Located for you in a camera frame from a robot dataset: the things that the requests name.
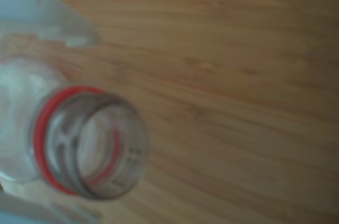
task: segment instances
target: red stripe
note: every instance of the red stripe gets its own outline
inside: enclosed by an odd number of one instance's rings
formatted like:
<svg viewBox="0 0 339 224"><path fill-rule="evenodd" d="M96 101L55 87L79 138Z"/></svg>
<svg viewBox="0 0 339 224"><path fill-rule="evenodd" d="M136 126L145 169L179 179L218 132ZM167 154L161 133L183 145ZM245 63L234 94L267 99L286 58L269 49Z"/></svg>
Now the red stripe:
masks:
<svg viewBox="0 0 339 224"><path fill-rule="evenodd" d="M40 111L33 134L34 155L41 175L54 188L70 195L76 195L76 193L64 187L53 177L46 161L44 149L48 123L51 116L65 99L80 92L102 93L100 89L86 86L71 86L58 92L45 104L45 106Z"/></svg>

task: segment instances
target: white object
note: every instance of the white object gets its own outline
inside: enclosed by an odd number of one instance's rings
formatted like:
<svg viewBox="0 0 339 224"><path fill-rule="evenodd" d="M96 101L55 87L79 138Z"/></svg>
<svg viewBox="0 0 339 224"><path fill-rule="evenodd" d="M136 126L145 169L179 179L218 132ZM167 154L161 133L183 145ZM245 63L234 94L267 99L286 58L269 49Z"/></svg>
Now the white object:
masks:
<svg viewBox="0 0 339 224"><path fill-rule="evenodd" d="M95 46L99 33L61 0L0 0L0 33L35 34L67 47Z"/></svg>
<svg viewBox="0 0 339 224"><path fill-rule="evenodd" d="M0 223L5 224L99 224L100 216L80 207L65 209L33 204L0 192Z"/></svg>
<svg viewBox="0 0 339 224"><path fill-rule="evenodd" d="M51 67L34 59L0 59L0 176L26 182L38 176L28 153L26 125L37 103L50 91L66 83Z"/></svg>
<svg viewBox="0 0 339 224"><path fill-rule="evenodd" d="M74 85L36 59L0 59L0 177L35 178L93 200L129 192L144 174L148 137L124 99Z"/></svg>

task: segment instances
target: red plastic ring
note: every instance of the red plastic ring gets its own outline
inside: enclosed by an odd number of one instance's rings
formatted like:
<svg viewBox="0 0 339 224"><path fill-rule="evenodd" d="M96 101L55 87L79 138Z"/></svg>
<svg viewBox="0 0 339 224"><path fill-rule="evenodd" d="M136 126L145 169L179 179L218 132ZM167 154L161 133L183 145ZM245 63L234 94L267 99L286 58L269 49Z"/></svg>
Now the red plastic ring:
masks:
<svg viewBox="0 0 339 224"><path fill-rule="evenodd" d="M102 90L87 87L87 86L71 86L69 88L63 89L60 92L56 93L42 108L40 111L37 122L34 127L33 134L33 148L34 156L37 161L38 168L41 175L46 179L46 181L56 188L59 191L70 195L76 195L74 191L69 190L60 184L52 175L51 171L48 168L46 156L45 156L45 138L48 128L48 123L51 116L54 114L58 106L68 97L78 94L80 92L92 92L92 93L102 93Z"/></svg>

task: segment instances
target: bottle mouth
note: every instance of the bottle mouth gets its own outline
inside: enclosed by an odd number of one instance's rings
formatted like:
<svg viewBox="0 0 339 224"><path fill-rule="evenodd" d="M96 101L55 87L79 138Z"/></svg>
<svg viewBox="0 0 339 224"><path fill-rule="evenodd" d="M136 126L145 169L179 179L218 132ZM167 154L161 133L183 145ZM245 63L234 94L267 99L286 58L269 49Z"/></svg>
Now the bottle mouth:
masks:
<svg viewBox="0 0 339 224"><path fill-rule="evenodd" d="M54 92L32 124L41 176L55 189L90 199L114 199L140 180L148 137L122 98L87 86Z"/></svg>

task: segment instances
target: wooden surface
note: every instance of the wooden surface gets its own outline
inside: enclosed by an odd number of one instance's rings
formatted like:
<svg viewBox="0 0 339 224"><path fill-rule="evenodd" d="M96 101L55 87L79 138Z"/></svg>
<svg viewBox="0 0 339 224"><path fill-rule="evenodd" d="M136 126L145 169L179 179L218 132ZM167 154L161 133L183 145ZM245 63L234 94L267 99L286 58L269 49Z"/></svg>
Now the wooden surface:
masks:
<svg viewBox="0 0 339 224"><path fill-rule="evenodd" d="M82 202L104 223L339 223L339 0L64 1L98 27L98 48L13 37L5 50L141 111L145 179L122 200Z"/></svg>

